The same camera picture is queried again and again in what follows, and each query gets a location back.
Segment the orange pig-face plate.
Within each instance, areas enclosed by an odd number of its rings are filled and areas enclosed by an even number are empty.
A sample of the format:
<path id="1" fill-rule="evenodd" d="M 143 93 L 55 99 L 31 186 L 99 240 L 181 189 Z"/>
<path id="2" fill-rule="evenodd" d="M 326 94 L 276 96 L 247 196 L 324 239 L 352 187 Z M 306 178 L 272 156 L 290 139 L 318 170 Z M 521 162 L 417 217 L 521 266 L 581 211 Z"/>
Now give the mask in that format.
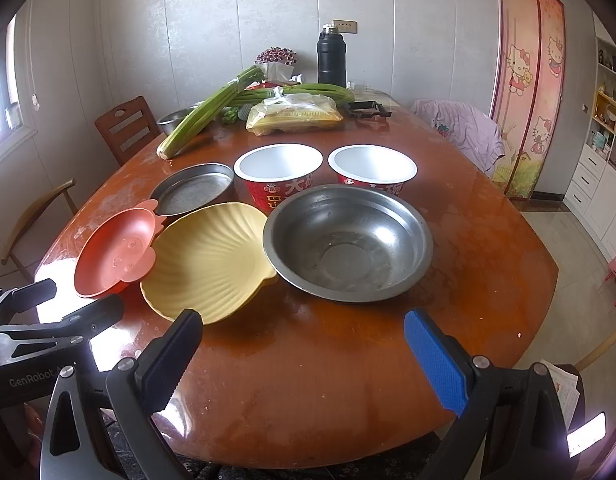
<path id="1" fill-rule="evenodd" d="M 74 286 L 82 298 L 101 298 L 124 290 L 152 270 L 155 237 L 165 216 L 158 200 L 145 200 L 114 214 L 88 238 L 77 259 Z"/>

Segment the yellow shell-shaped plate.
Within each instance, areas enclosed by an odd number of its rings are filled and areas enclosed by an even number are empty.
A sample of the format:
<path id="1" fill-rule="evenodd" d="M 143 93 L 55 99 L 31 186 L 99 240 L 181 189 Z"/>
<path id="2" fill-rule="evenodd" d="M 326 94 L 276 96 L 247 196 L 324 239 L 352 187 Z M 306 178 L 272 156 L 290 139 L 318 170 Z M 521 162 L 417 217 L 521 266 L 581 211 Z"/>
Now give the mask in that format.
<path id="1" fill-rule="evenodd" d="M 172 321 L 194 310 L 206 325 L 228 318 L 276 279 L 262 245 L 268 217 L 244 203 L 211 205 L 161 232 L 153 269 L 140 283 L 146 303 Z"/>

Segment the steel round pan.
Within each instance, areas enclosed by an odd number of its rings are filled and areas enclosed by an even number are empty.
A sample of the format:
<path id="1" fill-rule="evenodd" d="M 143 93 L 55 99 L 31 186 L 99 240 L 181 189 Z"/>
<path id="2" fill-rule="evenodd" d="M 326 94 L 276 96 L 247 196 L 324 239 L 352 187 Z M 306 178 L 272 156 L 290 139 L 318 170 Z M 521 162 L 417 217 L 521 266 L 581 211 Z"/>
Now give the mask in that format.
<path id="1" fill-rule="evenodd" d="M 233 188 L 234 171 L 221 162 L 204 162 L 181 169 L 154 188 L 156 214 L 180 217 L 201 207 L 217 203 Z"/>

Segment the large steel bowl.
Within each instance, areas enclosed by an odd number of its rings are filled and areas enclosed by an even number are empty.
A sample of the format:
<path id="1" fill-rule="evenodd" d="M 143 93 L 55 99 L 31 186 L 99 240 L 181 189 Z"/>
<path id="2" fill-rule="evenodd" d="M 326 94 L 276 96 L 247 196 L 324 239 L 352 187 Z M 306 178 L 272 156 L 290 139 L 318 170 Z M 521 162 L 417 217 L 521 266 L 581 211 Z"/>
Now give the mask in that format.
<path id="1" fill-rule="evenodd" d="M 262 245 L 289 284 L 351 304 L 407 292 L 434 255 L 433 237 L 414 207 L 344 184 L 319 185 L 284 200 L 265 222 Z"/>

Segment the brown wooden slat chair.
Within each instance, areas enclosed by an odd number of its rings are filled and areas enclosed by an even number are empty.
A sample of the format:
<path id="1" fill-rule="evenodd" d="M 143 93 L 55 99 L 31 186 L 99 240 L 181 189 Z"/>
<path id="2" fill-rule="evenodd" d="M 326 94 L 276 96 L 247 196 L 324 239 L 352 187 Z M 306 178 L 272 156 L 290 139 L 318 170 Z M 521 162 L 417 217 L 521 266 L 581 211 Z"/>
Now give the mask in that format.
<path id="1" fill-rule="evenodd" d="M 124 166 L 160 134 L 143 96 L 115 106 L 96 118 L 94 125 L 120 166 Z"/>

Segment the small steel bowl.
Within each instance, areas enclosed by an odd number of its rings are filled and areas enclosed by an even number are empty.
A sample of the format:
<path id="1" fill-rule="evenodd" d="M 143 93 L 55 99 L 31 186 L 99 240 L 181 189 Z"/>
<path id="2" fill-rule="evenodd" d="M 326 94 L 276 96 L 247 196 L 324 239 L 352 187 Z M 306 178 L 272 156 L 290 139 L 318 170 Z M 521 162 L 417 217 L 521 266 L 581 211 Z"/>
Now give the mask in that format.
<path id="1" fill-rule="evenodd" d="M 177 110 L 176 112 L 170 113 L 162 118 L 157 120 L 157 126 L 162 133 L 165 133 L 166 136 L 174 132 L 174 129 L 178 127 L 180 122 L 184 118 L 186 118 L 189 113 L 193 112 L 193 107 L 182 108 L 182 110 Z"/>

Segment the celery bunch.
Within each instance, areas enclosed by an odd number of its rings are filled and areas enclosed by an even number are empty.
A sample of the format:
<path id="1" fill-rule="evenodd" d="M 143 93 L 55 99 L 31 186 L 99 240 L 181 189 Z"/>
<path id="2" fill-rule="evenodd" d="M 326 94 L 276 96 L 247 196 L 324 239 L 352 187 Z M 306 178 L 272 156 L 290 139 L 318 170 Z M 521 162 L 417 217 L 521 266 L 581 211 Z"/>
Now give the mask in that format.
<path id="1" fill-rule="evenodd" d="M 201 132 L 209 122 L 239 96 L 250 84 L 261 81 L 265 72 L 260 65 L 252 65 L 213 92 L 209 98 L 189 112 L 180 124 L 156 148 L 156 155 L 163 159 L 173 159 L 183 148 Z"/>

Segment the white shelf cabinet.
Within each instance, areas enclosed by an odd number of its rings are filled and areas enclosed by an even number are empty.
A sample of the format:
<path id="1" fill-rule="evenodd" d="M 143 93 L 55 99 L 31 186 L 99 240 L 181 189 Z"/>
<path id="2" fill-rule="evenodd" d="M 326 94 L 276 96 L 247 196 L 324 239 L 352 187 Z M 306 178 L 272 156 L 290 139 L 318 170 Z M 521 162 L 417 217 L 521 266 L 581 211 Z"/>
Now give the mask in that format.
<path id="1" fill-rule="evenodd" d="M 607 258 L 616 255 L 616 45 L 596 40 L 595 91 L 582 151 L 564 196 Z"/>

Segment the red noodle cup left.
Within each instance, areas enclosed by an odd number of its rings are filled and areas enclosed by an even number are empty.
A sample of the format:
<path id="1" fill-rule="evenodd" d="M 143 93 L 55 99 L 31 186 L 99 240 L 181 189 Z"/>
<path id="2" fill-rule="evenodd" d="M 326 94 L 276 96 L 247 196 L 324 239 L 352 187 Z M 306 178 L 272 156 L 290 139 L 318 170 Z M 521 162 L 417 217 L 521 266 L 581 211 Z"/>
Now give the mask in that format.
<path id="1" fill-rule="evenodd" d="M 245 182 L 253 203 L 269 214 L 288 197 L 309 188 L 322 164 L 322 153 L 312 146 L 279 143 L 239 156 L 233 170 Z"/>

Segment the red noodle cup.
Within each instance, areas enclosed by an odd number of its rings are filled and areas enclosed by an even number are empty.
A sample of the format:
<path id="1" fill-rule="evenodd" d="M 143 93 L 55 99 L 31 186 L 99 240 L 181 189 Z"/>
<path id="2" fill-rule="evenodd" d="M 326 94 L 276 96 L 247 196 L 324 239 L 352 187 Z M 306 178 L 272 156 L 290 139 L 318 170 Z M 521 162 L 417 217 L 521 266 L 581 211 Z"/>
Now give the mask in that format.
<path id="1" fill-rule="evenodd" d="M 233 170 L 245 182 L 253 203 L 269 214 L 288 197 L 309 188 L 322 164 L 322 153 L 312 146 L 279 143 L 239 156 Z"/>
<path id="2" fill-rule="evenodd" d="M 419 172 L 416 162 L 393 148 L 373 144 L 346 145 L 327 159 L 339 183 L 398 196 Z"/>

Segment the long green beans bundle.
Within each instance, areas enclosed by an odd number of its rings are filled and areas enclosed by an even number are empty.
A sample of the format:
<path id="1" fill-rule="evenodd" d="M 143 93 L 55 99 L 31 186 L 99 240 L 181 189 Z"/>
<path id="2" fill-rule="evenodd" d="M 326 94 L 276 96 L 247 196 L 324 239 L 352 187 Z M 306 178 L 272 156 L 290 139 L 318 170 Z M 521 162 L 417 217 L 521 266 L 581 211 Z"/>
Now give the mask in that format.
<path id="1" fill-rule="evenodd" d="M 336 84 L 292 84 L 291 86 L 246 89 L 227 103 L 227 107 L 256 105 L 275 96 L 290 96 L 291 94 L 302 93 L 311 94 L 311 96 L 327 96 L 337 105 L 351 103 L 355 100 L 355 95 L 351 90 Z"/>

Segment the yellow food plastic bag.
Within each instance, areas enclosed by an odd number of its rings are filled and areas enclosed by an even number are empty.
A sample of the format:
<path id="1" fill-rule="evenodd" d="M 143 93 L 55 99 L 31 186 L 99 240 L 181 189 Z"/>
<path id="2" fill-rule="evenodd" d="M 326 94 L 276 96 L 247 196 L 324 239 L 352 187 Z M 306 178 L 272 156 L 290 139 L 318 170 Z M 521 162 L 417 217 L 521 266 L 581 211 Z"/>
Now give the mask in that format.
<path id="1" fill-rule="evenodd" d="M 273 96 L 254 105 L 246 120 L 246 129 L 255 136 L 276 131 L 293 132 L 332 129 L 344 120 L 336 102 L 320 93 L 290 93 L 274 90 Z"/>

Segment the red noodle cup right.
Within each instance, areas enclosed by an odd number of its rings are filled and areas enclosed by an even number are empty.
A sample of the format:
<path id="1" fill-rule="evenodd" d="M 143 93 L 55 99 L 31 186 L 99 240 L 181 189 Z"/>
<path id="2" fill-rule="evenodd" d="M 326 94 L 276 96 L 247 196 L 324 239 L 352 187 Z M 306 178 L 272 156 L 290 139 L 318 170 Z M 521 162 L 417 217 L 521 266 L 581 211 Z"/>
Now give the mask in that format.
<path id="1" fill-rule="evenodd" d="M 346 145 L 327 159 L 339 183 L 398 196 L 419 172 L 416 162 L 393 148 L 373 144 Z"/>

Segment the black thermos flask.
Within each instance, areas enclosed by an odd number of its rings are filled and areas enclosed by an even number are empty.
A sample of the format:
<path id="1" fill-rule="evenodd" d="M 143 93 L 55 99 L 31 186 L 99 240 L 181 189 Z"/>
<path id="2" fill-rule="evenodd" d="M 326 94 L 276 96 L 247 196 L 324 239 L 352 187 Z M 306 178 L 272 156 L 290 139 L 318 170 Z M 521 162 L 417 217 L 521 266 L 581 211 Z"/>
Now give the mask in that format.
<path id="1" fill-rule="evenodd" d="M 345 40 L 338 27 L 324 25 L 317 40 L 317 81 L 320 84 L 347 87 L 346 54 Z"/>

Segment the wall power outlet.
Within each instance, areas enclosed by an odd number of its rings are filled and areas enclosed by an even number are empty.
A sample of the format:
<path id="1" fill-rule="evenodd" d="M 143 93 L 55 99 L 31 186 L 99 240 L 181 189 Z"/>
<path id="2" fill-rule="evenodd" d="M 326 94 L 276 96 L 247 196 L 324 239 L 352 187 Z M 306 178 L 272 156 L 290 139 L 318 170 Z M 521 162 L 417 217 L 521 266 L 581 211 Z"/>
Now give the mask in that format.
<path id="1" fill-rule="evenodd" d="M 356 34 L 359 30 L 357 21 L 352 20 L 334 20 L 332 25 L 337 28 L 341 34 Z"/>

